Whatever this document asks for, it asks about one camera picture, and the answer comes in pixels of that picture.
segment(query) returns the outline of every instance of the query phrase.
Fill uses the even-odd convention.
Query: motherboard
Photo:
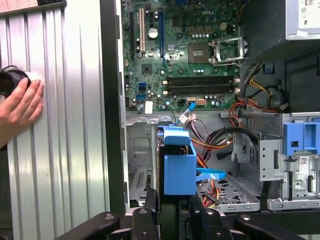
[[[243,60],[238,4],[122,0],[126,109],[183,110],[193,102],[195,109],[212,110],[233,104]]]

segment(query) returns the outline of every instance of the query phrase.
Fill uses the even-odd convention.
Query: black cylindrical object
[[[5,96],[6,98],[9,97],[13,90],[18,86],[19,82],[24,78],[28,79],[28,88],[31,81],[24,71],[19,69],[0,71],[0,95]]]

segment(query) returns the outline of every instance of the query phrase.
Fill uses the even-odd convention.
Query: chip
[[[173,16],[172,17],[172,27],[173,28],[179,28],[180,27],[180,17],[179,16]]]
[[[141,71],[142,71],[142,74],[144,75],[152,74],[152,64],[142,64]]]
[[[189,63],[207,63],[209,59],[209,47],[206,43],[190,43],[188,45]]]

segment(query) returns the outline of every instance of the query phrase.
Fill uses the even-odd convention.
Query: corrugated metal panel
[[[41,119],[8,145],[15,240],[52,240],[109,210],[99,0],[0,19],[2,66],[45,81]]]

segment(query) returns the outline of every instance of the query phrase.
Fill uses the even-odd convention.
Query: metal bracket
[[[284,180],[283,164],[285,156],[279,153],[281,147],[282,141],[280,139],[259,141],[261,182]]]
[[[270,211],[316,209],[320,208],[320,199],[282,201],[280,199],[269,199],[267,208]]]

